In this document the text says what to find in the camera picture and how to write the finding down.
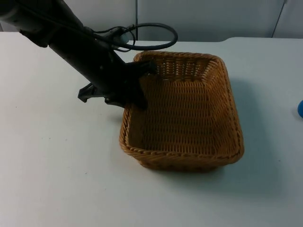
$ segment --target wicker basket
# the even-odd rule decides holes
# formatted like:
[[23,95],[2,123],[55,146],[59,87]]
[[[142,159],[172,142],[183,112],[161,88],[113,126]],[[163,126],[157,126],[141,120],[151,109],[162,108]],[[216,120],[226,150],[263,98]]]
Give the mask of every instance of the wicker basket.
[[148,109],[124,110],[121,148],[147,168],[208,171],[238,161],[243,136],[224,62],[199,53],[142,52],[157,75],[140,80]]

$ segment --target black cable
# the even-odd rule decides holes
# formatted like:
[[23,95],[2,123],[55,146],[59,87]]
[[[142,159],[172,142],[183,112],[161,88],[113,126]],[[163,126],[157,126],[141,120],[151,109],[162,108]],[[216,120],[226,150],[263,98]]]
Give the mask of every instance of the black cable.
[[177,32],[172,27],[170,27],[168,25],[160,24],[160,23],[143,23],[143,24],[138,24],[138,25],[132,26],[127,31],[132,31],[132,30],[134,30],[136,28],[140,28],[140,27],[149,27],[149,26],[161,27],[161,28],[165,28],[166,30],[170,31],[174,35],[173,40],[170,41],[169,43],[155,45],[155,46],[133,46],[133,45],[129,45],[129,44],[119,43],[119,42],[116,42],[114,40],[110,40],[110,39],[107,39],[105,37],[99,36],[97,34],[88,33],[85,30],[80,30],[78,27],[75,27],[74,24],[66,23],[64,21],[55,19],[52,16],[49,16],[49,15],[47,15],[47,14],[41,12],[41,11],[31,9],[30,7],[28,7],[27,5],[25,5],[22,2],[18,1],[18,4],[20,6],[22,6],[25,10],[27,10],[27,11],[31,12],[32,14],[36,15],[37,17],[39,17],[41,19],[44,19],[44,20],[47,20],[47,21],[49,21],[53,24],[64,27],[64,28],[69,29],[69,30],[71,30],[73,32],[76,32],[78,34],[86,35],[86,36],[101,40],[101,41],[103,41],[107,44],[111,44],[111,45],[118,46],[118,47],[123,47],[123,48],[130,49],[130,50],[136,50],[136,51],[160,50],[160,49],[168,48],[168,47],[174,45],[178,40]]
[[[132,35],[132,37],[133,37],[133,44],[132,44],[132,46],[135,46],[135,44],[136,44],[136,37],[135,37],[135,35],[134,35],[133,32],[129,31],[129,29],[130,29],[131,27],[133,27],[133,26],[134,26],[134,25],[129,26],[128,28],[127,28],[127,27],[123,27],[123,26],[116,26],[116,27],[112,27],[112,28],[109,28],[109,29],[104,30],[104,31],[94,31],[94,30],[92,30],[92,31],[93,31],[93,33],[96,33],[96,34],[103,34],[103,33],[108,33],[108,32],[110,32],[110,31],[114,30],[115,28],[121,28],[121,29],[124,30],[124,32],[122,33],[122,35],[124,35],[124,34],[127,33],[127,32],[129,32],[129,33]],[[131,51],[131,49],[128,49],[128,50],[121,50],[121,49],[118,49],[118,48],[114,48],[114,50],[115,50],[115,51],[119,51],[119,52],[124,52],[124,53],[125,53],[125,52]]]

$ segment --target basket bottom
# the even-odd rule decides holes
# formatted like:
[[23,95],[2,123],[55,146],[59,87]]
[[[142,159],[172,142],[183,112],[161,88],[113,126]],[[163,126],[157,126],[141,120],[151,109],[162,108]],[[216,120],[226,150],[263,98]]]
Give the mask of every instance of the basket bottom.
[[165,170],[165,171],[181,171],[181,172],[200,172],[200,173],[208,173],[211,172],[218,167],[214,166],[188,166],[188,165],[165,165],[165,164],[158,164],[158,163],[151,163],[146,161],[139,161],[140,165],[142,165],[145,168],[148,169],[154,169],[154,170]]

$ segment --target white wall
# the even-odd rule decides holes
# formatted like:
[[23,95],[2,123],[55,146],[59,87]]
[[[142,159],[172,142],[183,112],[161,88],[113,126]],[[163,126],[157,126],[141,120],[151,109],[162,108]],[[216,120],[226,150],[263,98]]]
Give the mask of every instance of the white wall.
[[303,38],[303,0],[286,1],[274,37]]
[[135,24],[135,0],[65,0],[86,26],[95,30]]
[[[138,0],[138,22],[174,27],[180,41],[270,37],[284,0]],[[167,32],[139,29],[139,40],[169,40]]]

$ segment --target brown basket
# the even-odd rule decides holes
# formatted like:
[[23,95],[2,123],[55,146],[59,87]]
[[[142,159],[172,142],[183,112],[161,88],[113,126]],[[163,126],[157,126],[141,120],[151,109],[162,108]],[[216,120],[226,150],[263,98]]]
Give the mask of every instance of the brown basket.
[[140,80],[148,109],[124,110],[120,146],[147,168],[205,171],[238,161],[243,136],[224,62],[199,53],[147,51],[157,75]]

